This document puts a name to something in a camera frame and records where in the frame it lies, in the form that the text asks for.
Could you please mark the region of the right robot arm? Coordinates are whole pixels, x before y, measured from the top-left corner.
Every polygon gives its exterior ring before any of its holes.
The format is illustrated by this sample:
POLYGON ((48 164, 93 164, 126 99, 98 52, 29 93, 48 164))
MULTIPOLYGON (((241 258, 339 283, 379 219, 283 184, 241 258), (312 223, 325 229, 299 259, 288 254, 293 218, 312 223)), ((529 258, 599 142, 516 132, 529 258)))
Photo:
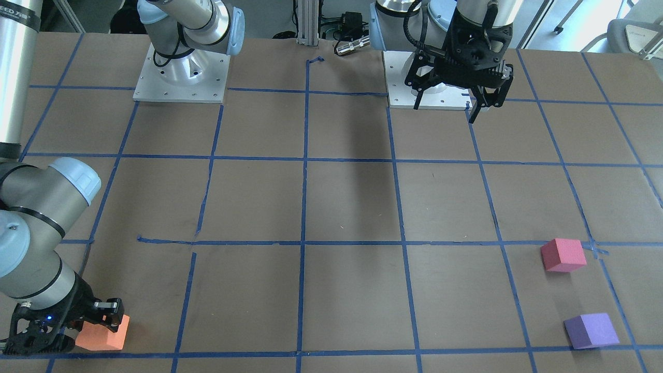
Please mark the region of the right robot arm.
POLYGON ((66 353, 64 329, 97 324, 123 340, 129 318, 122 300, 103 302, 56 252, 101 189, 78 159, 47 168, 19 161, 20 137, 41 24, 41 1, 2 1, 2 294, 16 303, 2 354, 66 353))

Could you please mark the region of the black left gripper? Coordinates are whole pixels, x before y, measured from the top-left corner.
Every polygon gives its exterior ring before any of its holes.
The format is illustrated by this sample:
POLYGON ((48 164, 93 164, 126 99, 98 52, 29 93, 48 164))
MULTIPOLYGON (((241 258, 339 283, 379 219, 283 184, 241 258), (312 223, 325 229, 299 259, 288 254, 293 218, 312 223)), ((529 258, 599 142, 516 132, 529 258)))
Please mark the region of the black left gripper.
POLYGON ((413 109, 419 109, 426 90, 436 94, 446 85, 469 88, 477 100, 469 123, 479 112, 500 108, 513 82, 512 65, 504 60, 514 23, 512 4, 457 4, 451 18, 442 55, 423 50, 412 53, 404 83, 415 92, 413 109))

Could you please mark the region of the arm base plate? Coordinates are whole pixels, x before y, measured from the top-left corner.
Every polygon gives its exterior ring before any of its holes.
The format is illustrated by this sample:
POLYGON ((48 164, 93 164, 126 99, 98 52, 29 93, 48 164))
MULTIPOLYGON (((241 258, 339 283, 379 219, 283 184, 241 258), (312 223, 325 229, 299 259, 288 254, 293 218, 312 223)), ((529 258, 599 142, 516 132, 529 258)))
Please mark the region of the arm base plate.
POLYGON ((391 108, 413 109, 417 99, 421 99, 419 109, 465 110, 473 107, 470 91, 466 88, 453 87, 445 83, 429 87, 422 81, 417 81, 419 77, 423 78, 433 69, 430 66, 419 68, 413 76, 414 82, 407 85, 407 75, 415 59, 414 52, 390 50, 383 52, 384 77, 391 108))
POLYGON ((181 59, 174 59, 164 67, 164 58, 149 46, 139 74, 133 99, 156 103, 212 103, 224 100, 230 56, 194 50, 181 59))

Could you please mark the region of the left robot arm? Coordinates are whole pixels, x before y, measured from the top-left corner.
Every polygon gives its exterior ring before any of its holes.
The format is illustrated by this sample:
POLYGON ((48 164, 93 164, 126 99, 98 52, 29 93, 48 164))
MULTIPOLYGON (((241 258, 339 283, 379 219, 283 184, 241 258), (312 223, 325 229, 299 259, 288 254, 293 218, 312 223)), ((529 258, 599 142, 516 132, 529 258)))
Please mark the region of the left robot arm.
POLYGON ((521 1, 376 1, 371 46, 383 52, 389 104, 466 109, 469 123, 500 108, 513 81, 504 55, 521 1))

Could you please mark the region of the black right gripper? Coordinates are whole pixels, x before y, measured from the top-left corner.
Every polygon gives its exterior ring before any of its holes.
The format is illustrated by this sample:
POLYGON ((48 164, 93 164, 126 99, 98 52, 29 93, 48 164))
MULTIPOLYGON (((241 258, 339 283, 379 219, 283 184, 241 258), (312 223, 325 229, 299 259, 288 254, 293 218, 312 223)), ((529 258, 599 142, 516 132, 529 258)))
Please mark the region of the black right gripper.
POLYGON ((92 288, 75 275, 74 286, 64 299, 36 310, 17 305, 10 319, 9 336, 3 340, 3 354, 33 356, 70 352, 75 340, 62 328, 81 331, 83 323, 101 324, 112 333, 119 331, 125 315, 121 298, 97 299, 92 288))

